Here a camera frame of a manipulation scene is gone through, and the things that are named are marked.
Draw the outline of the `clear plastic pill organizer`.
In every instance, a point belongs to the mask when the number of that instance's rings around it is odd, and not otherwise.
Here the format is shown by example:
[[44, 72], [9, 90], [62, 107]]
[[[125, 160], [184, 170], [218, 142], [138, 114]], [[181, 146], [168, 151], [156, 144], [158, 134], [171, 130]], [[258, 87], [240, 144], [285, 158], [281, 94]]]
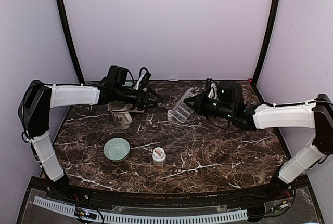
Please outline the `clear plastic pill organizer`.
[[184, 94], [180, 97], [179, 101], [172, 108], [172, 117], [178, 120], [180, 123], [185, 123], [186, 120], [193, 113], [193, 110], [184, 103], [184, 100], [194, 96], [192, 93], [193, 87], [187, 89]]

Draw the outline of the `white pill bottle orange label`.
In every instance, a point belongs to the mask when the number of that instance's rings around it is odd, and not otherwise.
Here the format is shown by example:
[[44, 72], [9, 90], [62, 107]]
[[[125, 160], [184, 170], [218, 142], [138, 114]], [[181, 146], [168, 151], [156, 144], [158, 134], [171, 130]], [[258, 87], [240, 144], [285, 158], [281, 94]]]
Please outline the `white pill bottle orange label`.
[[154, 148], [152, 152], [153, 165], [156, 169], [164, 169], [166, 165], [166, 153], [162, 147]]

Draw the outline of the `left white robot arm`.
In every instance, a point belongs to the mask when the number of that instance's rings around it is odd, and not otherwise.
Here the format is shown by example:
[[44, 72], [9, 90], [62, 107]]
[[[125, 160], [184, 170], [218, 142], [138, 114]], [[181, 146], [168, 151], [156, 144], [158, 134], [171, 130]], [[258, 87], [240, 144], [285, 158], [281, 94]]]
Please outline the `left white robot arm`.
[[145, 110], [163, 103], [163, 98], [142, 80], [133, 86], [125, 82], [111, 82], [104, 78], [88, 84], [49, 84], [33, 80], [24, 93], [18, 108], [23, 132], [22, 139], [30, 144], [36, 162], [46, 176], [56, 182], [53, 193], [62, 201], [73, 197], [73, 189], [65, 182], [65, 172], [60, 165], [51, 141], [50, 113], [54, 108], [74, 105], [107, 105], [123, 102], [132, 108]]

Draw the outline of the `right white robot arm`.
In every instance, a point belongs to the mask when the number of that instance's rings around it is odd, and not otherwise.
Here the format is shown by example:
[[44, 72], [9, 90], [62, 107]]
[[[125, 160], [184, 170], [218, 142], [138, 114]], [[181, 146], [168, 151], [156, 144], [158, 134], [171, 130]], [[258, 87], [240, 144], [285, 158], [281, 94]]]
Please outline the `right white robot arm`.
[[270, 200], [278, 199], [300, 174], [320, 159], [332, 155], [332, 102], [325, 94], [316, 99], [290, 104], [244, 104], [209, 98], [205, 93], [186, 98], [184, 103], [198, 115], [220, 117], [242, 130], [300, 127], [315, 135], [279, 169], [265, 189]]

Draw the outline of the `small white vial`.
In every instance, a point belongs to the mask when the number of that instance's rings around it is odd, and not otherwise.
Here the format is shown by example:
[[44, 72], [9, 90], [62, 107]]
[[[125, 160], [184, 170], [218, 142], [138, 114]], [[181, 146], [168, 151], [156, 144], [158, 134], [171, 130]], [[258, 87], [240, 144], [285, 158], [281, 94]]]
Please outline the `small white vial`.
[[173, 111], [172, 110], [167, 111], [167, 119], [169, 121], [173, 120]]

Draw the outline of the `celadon bowl on plate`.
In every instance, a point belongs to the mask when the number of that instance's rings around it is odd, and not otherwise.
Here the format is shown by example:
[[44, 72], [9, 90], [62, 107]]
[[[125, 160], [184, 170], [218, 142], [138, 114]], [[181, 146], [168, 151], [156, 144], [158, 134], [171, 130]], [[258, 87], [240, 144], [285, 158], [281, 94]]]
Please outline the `celadon bowl on plate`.
[[124, 86], [128, 88], [133, 88], [135, 87], [136, 83], [134, 81], [126, 81]]

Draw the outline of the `white ceramic mug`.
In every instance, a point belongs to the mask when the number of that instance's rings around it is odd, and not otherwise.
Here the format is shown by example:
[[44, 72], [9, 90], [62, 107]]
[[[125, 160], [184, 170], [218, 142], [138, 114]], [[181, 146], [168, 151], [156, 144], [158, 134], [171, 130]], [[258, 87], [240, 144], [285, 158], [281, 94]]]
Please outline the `white ceramic mug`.
[[115, 126], [120, 130], [128, 129], [133, 120], [130, 115], [130, 105], [123, 102], [110, 102], [107, 104], [108, 110], [112, 114]]

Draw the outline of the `celadon bowl front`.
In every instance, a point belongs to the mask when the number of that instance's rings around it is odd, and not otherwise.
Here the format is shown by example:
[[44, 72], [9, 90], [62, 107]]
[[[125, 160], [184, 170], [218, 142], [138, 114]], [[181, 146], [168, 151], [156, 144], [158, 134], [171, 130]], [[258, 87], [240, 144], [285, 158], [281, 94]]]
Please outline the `celadon bowl front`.
[[130, 154], [130, 143], [124, 138], [112, 138], [104, 145], [104, 156], [112, 162], [122, 162]]

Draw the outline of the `black front rail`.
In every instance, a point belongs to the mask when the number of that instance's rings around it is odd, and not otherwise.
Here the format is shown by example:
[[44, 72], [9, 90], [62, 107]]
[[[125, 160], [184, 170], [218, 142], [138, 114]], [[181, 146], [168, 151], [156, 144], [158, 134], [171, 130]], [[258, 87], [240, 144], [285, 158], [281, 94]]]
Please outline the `black front rail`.
[[[293, 199], [296, 195], [295, 202], [305, 202], [309, 206], [315, 205], [315, 199], [313, 198], [313, 190], [310, 187], [310, 182], [307, 176], [301, 176], [296, 181], [295, 187], [292, 189], [283, 190], [277, 198], [270, 198], [268, 195], [269, 184], [260, 185], [249, 188], [222, 191], [213, 190], [199, 190], [194, 192], [192, 189], [196, 189], [196, 184], [191, 184], [188, 188], [181, 188], [180, 186], [171, 187], [171, 183], [167, 183], [166, 186], [162, 186], [161, 190], [156, 192], [125, 192], [117, 191], [108, 185], [101, 185], [93, 181], [84, 181], [82, 186], [69, 184], [73, 194], [75, 195], [69, 198], [70, 203], [79, 201], [79, 206], [93, 206], [101, 208], [111, 208], [116, 204], [125, 204], [125, 206], [138, 206], [138, 207], [157, 207], [157, 208], [180, 208], [180, 207], [199, 207], [210, 206], [213, 204], [227, 205], [228, 207], [260, 207], [270, 201], [278, 201], [282, 199], [289, 199], [289, 196], [285, 193], [288, 191], [290, 198]], [[66, 201], [66, 199], [55, 192], [46, 179], [32, 177], [28, 188], [25, 192], [25, 200], [36, 193], [41, 196], [46, 196], [53, 200]]]

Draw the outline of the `left black frame post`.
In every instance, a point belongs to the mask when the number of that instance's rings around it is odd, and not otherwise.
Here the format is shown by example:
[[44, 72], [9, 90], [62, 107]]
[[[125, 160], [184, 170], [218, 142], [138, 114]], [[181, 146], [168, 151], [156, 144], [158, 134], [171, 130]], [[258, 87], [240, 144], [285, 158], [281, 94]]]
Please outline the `left black frame post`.
[[56, 0], [56, 3], [57, 3], [57, 8], [58, 8], [58, 13], [59, 13], [59, 17], [60, 17], [63, 34], [64, 34], [64, 37], [66, 40], [67, 48], [69, 51], [70, 59], [71, 59], [76, 77], [80, 84], [84, 84], [85, 79], [84, 79], [84, 76], [82, 73], [81, 66], [79, 64], [78, 56], [75, 51], [75, 46], [74, 46], [74, 42], [72, 39], [71, 30], [70, 30], [70, 26], [69, 26], [67, 14], [66, 14], [65, 2], [64, 2], [64, 0]]

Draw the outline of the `black frame post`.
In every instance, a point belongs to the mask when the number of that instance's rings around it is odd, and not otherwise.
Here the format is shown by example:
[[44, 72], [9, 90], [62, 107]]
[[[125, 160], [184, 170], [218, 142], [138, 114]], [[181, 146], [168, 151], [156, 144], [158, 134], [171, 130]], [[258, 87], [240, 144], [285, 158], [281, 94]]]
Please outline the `black frame post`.
[[266, 30], [265, 30], [265, 34], [264, 34], [264, 38], [263, 38], [263, 42], [262, 42], [262, 47], [261, 47], [261, 50], [259, 53], [255, 71], [254, 71], [254, 74], [252, 77], [252, 83], [254, 86], [257, 85], [261, 72], [262, 72], [262, 69], [263, 69], [263, 66], [264, 66], [265, 58], [267, 55], [268, 47], [269, 47], [270, 40], [271, 40], [272, 33], [273, 33], [273, 28], [274, 28], [275, 19], [276, 19], [277, 10], [278, 10], [278, 4], [279, 4], [279, 0], [271, 1]]
[[85, 79], [84, 79], [84, 76], [82, 73], [81, 66], [79, 64], [78, 56], [75, 51], [75, 46], [74, 46], [74, 42], [72, 39], [71, 30], [70, 30], [70, 26], [69, 26], [67, 14], [66, 14], [65, 2], [64, 2], [64, 0], [56, 0], [56, 3], [57, 3], [57, 8], [58, 8], [58, 13], [59, 13], [59, 17], [60, 17], [63, 34], [64, 34], [64, 37], [66, 40], [67, 48], [69, 51], [70, 59], [71, 59], [76, 77], [80, 84], [84, 84]]

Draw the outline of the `right black frame post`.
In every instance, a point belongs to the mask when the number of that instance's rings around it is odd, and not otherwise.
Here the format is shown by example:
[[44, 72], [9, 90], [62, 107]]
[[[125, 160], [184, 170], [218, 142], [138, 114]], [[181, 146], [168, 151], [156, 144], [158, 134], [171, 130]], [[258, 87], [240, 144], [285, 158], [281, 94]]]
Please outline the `right black frame post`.
[[265, 30], [265, 34], [264, 34], [264, 38], [263, 38], [263, 42], [262, 42], [262, 47], [261, 47], [261, 50], [259, 53], [255, 71], [254, 71], [254, 74], [252, 77], [252, 83], [254, 86], [257, 85], [261, 72], [262, 72], [262, 69], [263, 69], [263, 66], [264, 66], [265, 58], [267, 55], [268, 47], [269, 47], [270, 40], [271, 40], [272, 33], [273, 33], [273, 28], [274, 28], [275, 19], [276, 19], [277, 10], [278, 10], [278, 4], [279, 4], [279, 0], [271, 1], [266, 30]]

